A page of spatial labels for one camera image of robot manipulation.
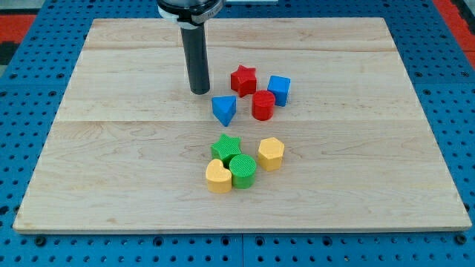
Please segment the black robot arm flange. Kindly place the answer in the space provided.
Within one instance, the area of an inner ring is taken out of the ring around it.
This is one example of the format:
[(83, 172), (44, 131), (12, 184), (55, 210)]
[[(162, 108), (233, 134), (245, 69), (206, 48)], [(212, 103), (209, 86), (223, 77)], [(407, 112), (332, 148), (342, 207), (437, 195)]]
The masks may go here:
[(157, 0), (163, 19), (186, 30), (194, 30), (215, 17), (223, 8), (224, 0)]

